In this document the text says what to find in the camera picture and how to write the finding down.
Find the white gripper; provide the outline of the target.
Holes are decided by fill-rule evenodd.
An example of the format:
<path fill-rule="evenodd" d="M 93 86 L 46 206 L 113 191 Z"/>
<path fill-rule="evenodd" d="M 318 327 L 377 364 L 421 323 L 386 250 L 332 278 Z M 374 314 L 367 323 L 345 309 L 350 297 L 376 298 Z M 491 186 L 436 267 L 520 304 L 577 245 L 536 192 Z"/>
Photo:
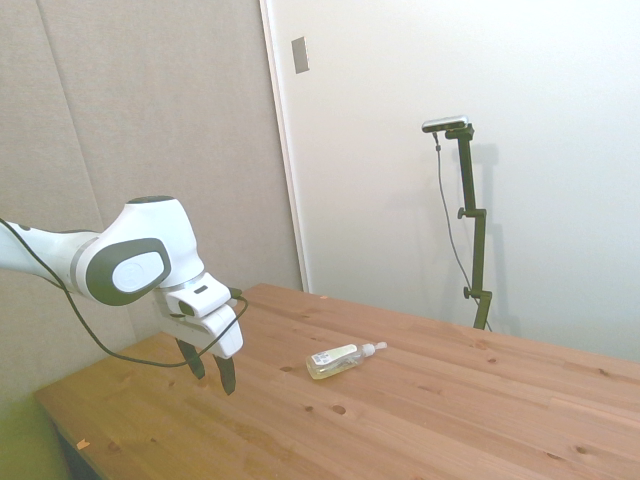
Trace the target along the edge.
<path fill-rule="evenodd" d="M 243 337 L 234 311 L 237 301 L 229 290 L 155 289 L 153 294 L 161 313 L 160 328 L 177 338 L 193 375 L 198 380 L 205 377 L 205 367 L 195 347 L 208 348 L 214 354 L 224 392 L 233 394 L 236 373 L 232 356 L 242 348 Z"/>

